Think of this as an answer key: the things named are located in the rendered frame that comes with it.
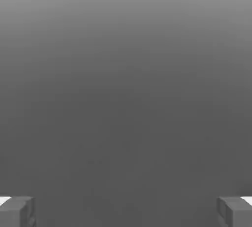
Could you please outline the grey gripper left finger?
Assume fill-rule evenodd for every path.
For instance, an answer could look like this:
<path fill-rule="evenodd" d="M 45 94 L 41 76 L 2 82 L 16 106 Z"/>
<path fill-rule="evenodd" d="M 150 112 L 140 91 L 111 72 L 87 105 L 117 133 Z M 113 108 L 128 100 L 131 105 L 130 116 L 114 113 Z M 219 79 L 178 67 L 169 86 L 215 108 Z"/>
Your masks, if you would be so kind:
<path fill-rule="evenodd" d="M 37 227 L 33 196 L 0 196 L 0 227 Z"/>

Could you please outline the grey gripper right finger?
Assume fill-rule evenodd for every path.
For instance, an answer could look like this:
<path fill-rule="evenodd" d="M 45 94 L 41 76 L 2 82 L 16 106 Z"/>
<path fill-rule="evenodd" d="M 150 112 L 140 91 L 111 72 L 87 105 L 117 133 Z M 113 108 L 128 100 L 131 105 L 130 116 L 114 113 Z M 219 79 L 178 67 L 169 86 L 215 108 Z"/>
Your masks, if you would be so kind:
<path fill-rule="evenodd" d="M 252 227 L 252 196 L 216 198 L 220 227 Z"/>

